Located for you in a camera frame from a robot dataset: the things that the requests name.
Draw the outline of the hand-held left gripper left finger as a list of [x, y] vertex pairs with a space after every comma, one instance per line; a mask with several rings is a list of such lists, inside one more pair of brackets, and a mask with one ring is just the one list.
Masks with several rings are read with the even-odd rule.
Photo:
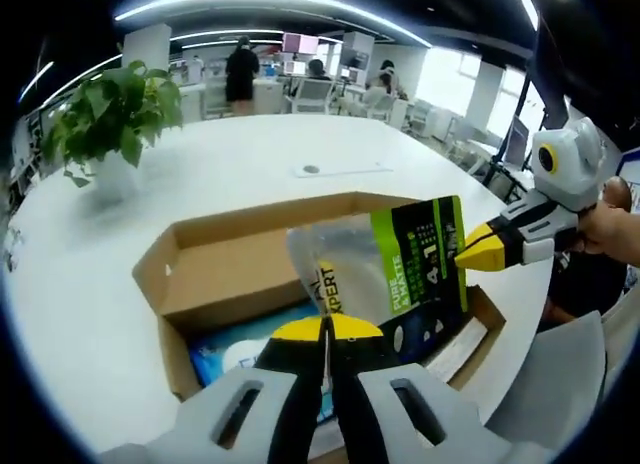
[[326, 336], [320, 317], [277, 329], [251, 367], [184, 401], [172, 429], [100, 463], [305, 463], [321, 410]]

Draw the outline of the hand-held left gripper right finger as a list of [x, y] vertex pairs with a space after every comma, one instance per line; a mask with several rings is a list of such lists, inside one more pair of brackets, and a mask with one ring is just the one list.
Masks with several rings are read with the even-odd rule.
[[334, 411], [352, 463], [548, 463], [552, 451], [487, 429], [477, 406], [419, 364], [400, 364], [373, 324], [328, 320]]

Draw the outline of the person's right hand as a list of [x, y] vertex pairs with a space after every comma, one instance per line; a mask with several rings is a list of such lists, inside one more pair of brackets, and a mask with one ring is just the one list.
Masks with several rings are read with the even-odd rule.
[[638, 214], [599, 202], [579, 219], [581, 237], [574, 245], [577, 252], [606, 254], [629, 265], [639, 265], [640, 222]]

